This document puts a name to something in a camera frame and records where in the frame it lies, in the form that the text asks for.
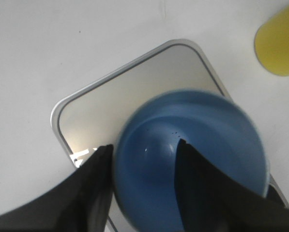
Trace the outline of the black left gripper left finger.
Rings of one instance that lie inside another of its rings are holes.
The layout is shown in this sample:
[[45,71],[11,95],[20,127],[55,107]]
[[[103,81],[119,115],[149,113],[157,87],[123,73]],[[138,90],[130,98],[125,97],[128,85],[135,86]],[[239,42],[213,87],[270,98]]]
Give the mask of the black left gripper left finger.
[[0,232],[103,232],[112,201],[113,145],[97,148],[73,174],[0,215]]

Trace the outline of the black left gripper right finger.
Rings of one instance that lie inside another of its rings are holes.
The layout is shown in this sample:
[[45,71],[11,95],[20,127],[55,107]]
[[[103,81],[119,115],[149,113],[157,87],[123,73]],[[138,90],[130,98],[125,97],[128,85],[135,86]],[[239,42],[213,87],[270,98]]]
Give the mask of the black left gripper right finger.
[[175,193],[186,232],[289,232],[289,209],[234,181],[183,139]]

